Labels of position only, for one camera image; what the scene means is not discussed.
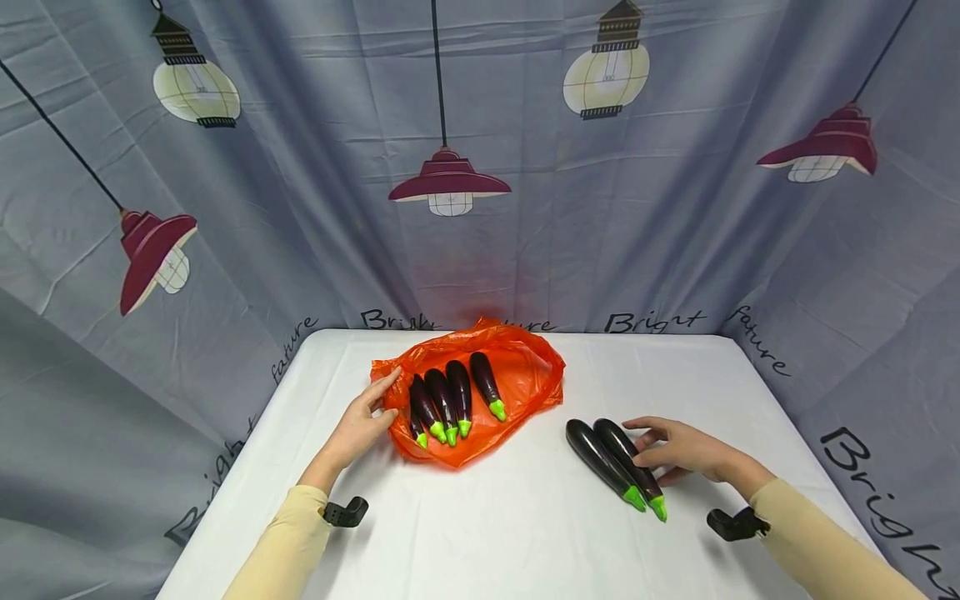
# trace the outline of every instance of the black clip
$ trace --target black clip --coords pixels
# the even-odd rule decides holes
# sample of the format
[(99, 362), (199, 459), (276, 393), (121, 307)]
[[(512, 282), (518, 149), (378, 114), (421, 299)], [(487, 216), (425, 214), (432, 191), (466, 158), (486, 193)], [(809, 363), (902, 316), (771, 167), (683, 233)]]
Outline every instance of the black clip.
[(713, 509), (707, 515), (707, 525), (726, 541), (749, 540), (756, 534), (765, 536), (770, 531), (770, 523), (756, 516), (749, 506), (736, 516)]
[(360, 496), (354, 496), (346, 508), (327, 502), (324, 520), (334, 527), (356, 527), (369, 508), (370, 504)]

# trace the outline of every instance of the left hand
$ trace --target left hand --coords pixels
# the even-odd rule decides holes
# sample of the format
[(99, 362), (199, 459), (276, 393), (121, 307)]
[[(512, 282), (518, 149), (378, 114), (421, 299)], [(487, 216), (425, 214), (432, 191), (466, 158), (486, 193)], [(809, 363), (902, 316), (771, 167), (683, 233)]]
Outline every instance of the left hand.
[(317, 455), (318, 458), (324, 457), (324, 461), (331, 467), (342, 470), (370, 449), (373, 442), (396, 418), (396, 408), (384, 411), (377, 417), (373, 416), (373, 411), (380, 407), (380, 398), (394, 385), (398, 377), (400, 367), (367, 386), (367, 389), (347, 406), (337, 427)]

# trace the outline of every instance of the eggplant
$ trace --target eggplant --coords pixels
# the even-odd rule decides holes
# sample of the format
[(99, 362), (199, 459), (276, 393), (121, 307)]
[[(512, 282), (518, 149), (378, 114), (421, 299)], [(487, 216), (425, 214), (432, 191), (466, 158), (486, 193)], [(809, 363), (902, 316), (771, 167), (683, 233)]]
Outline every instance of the eggplant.
[(423, 431), (423, 423), (420, 422), (420, 417), (414, 413), (412, 406), (410, 407), (410, 437), (424, 450), (426, 449), (426, 433)]
[(483, 352), (474, 352), (470, 355), (470, 373), (473, 383), (477, 384), (480, 396), (487, 402), (487, 407), (498, 419), (507, 420), (507, 411), (500, 398), (500, 391), (496, 388), (496, 379), (493, 378), (493, 367), (490, 359)]
[(446, 363), (446, 383), (453, 394), (453, 411), (460, 425), (460, 437), (465, 438), (473, 424), (473, 403), (470, 398), (470, 375), (459, 360)]
[(457, 445), (457, 415), (453, 410), (453, 397), (450, 388), (446, 385), (446, 377), (439, 369), (426, 372), (426, 387), (430, 390), (433, 401), (440, 409), (440, 418), (444, 420), (446, 442), (450, 447)]
[(634, 465), (634, 457), (639, 452), (637, 452), (633, 441), (627, 437), (626, 432), (609, 419), (596, 420), (593, 424), (593, 431), (596, 432), (597, 437), (600, 438), (600, 443), (610, 452), (614, 460), (630, 474), (631, 479), (640, 489), (640, 493), (643, 494), (643, 499), (654, 510), (657, 518), (665, 523), (666, 503), (663, 499), (663, 491), (650, 469)]
[(607, 452), (596, 432), (579, 419), (566, 422), (566, 440), (580, 458), (626, 502), (645, 513), (640, 490), (626, 470)]
[(426, 384), (419, 375), (414, 375), (414, 383), (410, 386), (410, 409), (412, 416), (420, 419), (433, 437), (440, 440), (441, 444), (446, 444), (444, 424), (440, 422), (437, 408), (433, 405), (430, 393), (426, 390)]

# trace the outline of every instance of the gray fabric backdrop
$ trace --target gray fabric backdrop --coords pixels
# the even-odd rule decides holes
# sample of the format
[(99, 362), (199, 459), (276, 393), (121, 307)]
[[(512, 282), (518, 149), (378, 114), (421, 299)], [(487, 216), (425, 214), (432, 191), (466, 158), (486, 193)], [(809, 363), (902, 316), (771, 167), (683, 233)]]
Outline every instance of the gray fabric backdrop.
[(733, 337), (891, 562), (958, 597), (960, 3), (919, 2), (859, 98), (876, 173), (815, 183), (756, 162), (852, 99), (905, 0), (637, 2), (649, 79), (586, 121), (564, 74), (616, 1), (439, 4), (448, 143), (512, 188), (454, 218), (388, 200), (441, 145), (428, 0), (167, 0), (232, 128), (158, 100), (150, 0), (0, 3), (105, 188), (198, 222), (182, 290), (121, 316), (117, 208), (0, 78), (0, 597), (152, 596), (305, 335), (479, 314)]

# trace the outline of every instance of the hand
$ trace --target hand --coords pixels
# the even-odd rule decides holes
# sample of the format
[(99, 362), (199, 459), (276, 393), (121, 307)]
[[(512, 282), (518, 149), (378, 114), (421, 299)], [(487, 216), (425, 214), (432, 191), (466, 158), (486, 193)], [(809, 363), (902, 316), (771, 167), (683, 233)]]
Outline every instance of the hand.
[(730, 483), (747, 500), (776, 476), (752, 457), (678, 420), (641, 417), (623, 423), (648, 429), (636, 441), (638, 467), (672, 466), (659, 480), (668, 486), (691, 471), (715, 483)]
[(396, 408), (384, 411), (377, 417), (373, 416), (373, 411), (380, 407), (380, 398), (398, 377), (399, 367), (386, 377), (374, 381), (353, 399), (324, 447), (303, 472), (298, 485), (313, 486), (330, 493), (340, 471), (369, 450), (373, 442), (394, 422)]
[(386, 377), (377, 379), (367, 386), (367, 389), (347, 406), (337, 427), (320, 450), (334, 467), (340, 469), (349, 467), (360, 455), (369, 450), (373, 442), (394, 422), (396, 408), (384, 411), (378, 417), (373, 416), (373, 411), (380, 407), (380, 398), (390, 386), (394, 385), (398, 377), (400, 377), (399, 367)]

